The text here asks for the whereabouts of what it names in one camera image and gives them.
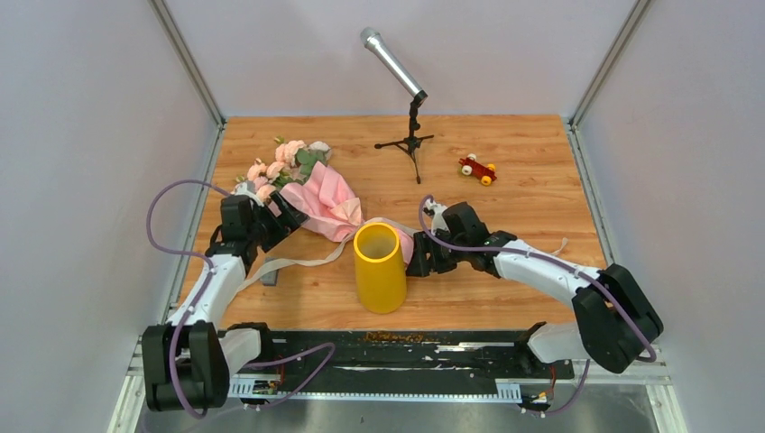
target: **white wall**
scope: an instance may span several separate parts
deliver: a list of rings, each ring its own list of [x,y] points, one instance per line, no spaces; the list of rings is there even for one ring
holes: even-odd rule
[[[365,50],[380,31],[423,113],[570,115],[634,0],[168,0],[226,115],[405,114]]]
[[[585,120],[693,432],[762,431],[765,3],[655,2]]]
[[[145,1],[4,4],[0,71],[0,430],[102,432],[214,126]]]

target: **toy car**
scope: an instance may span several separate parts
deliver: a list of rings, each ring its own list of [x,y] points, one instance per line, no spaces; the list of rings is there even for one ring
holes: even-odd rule
[[[468,154],[466,158],[461,158],[459,160],[459,165],[462,166],[460,171],[466,176],[470,176],[472,174],[481,180],[481,185],[488,187],[492,184],[492,182],[497,180],[497,175],[494,174],[494,171],[497,170],[497,168],[494,166],[494,164],[486,164],[484,167],[483,165],[479,164],[475,158],[476,157],[474,153]]]

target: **pink flower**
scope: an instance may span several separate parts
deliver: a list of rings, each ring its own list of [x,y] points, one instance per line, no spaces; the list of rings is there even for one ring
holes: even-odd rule
[[[258,176],[263,175],[266,169],[267,167],[261,160],[255,160],[255,164],[247,171],[247,179],[254,181]]]
[[[265,176],[258,176],[253,180],[254,188],[253,190],[257,192],[258,189],[260,189],[263,185],[268,184],[268,178]]]
[[[284,151],[287,149],[287,144],[282,143],[276,148],[276,153],[273,155],[276,161],[287,163],[287,158],[284,156]]]
[[[297,141],[291,141],[287,143],[284,147],[284,159],[285,162],[288,162],[290,166],[295,166],[295,155],[298,154],[298,151],[300,149],[305,149],[307,146],[302,140]]]
[[[282,161],[274,161],[271,163],[271,165],[268,166],[268,169],[265,171],[265,177],[274,180],[279,177],[279,173],[284,170],[284,168],[287,167],[287,164]]]
[[[263,204],[265,204],[266,201],[268,201],[271,193],[275,190],[276,188],[273,185],[266,183],[265,185],[258,188],[258,192],[256,192],[255,195],[258,196],[258,199],[260,199]]]

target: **white strap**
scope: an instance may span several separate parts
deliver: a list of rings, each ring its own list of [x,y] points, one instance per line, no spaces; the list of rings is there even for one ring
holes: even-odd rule
[[[261,277],[263,277],[263,275],[265,275],[268,272],[277,271],[277,270],[279,270],[281,268],[286,268],[287,266],[292,266],[293,264],[299,264],[300,266],[313,267],[313,266],[321,266],[322,264],[327,264],[327,263],[334,262],[335,260],[337,260],[338,257],[340,257],[340,254],[346,248],[346,244],[348,243],[348,241],[350,241],[350,240],[352,240],[354,238],[356,232],[364,224],[369,224],[369,223],[386,223],[386,224],[389,224],[389,225],[391,225],[391,226],[393,226],[395,228],[398,228],[399,230],[401,230],[402,232],[404,232],[404,233],[406,233],[407,235],[410,235],[410,236],[413,236],[415,233],[418,232],[418,230],[406,227],[404,225],[396,223],[395,221],[391,221],[390,219],[387,219],[387,218],[382,218],[382,217],[372,218],[372,219],[369,219],[367,221],[364,221],[364,223],[361,224],[359,227],[357,227],[356,230],[354,230],[353,232],[348,234],[348,236],[346,236],[340,242],[340,245],[338,245],[337,248],[335,248],[335,251],[330,253],[326,258],[324,258],[324,259],[316,259],[316,260],[294,260],[294,259],[276,259],[276,260],[271,260],[268,263],[264,263],[263,266],[261,266],[255,272],[255,274],[253,275],[252,278],[250,278],[248,280],[244,280],[244,282],[241,285],[239,285],[239,288],[236,289],[236,292],[238,293],[238,292],[240,292],[240,291],[242,291],[242,290],[252,286],[256,282],[258,282],[261,279]]]
[[[566,248],[566,245],[568,245],[568,238],[564,237],[563,239],[560,240],[560,248],[550,253],[550,255],[560,254],[563,251],[563,249]]]

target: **pink wrapping paper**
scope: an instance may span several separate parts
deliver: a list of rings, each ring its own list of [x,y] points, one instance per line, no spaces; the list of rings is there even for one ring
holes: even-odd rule
[[[340,173],[321,162],[316,163],[304,185],[288,183],[281,189],[281,195],[310,217],[303,227],[332,242],[341,242],[364,223],[359,198]],[[409,263],[414,243],[409,235],[396,231],[404,262]]]

